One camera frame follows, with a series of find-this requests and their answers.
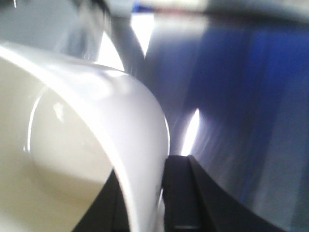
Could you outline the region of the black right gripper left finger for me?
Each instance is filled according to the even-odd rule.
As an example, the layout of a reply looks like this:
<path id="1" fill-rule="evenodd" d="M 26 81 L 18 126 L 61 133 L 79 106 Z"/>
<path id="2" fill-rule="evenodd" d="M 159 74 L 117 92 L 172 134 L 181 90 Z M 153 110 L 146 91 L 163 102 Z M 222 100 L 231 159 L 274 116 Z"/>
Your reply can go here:
<path id="1" fill-rule="evenodd" d="M 130 231 L 124 198 L 114 171 L 73 231 Z"/>

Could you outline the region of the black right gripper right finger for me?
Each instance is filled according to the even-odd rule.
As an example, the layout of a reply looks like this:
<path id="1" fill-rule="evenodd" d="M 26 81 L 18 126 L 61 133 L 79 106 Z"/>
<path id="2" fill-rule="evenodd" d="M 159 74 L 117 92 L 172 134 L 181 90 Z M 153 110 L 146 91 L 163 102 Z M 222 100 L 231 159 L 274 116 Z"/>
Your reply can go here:
<path id="1" fill-rule="evenodd" d="M 286 155 L 171 155 L 163 177 L 168 232 L 290 232 Z"/>

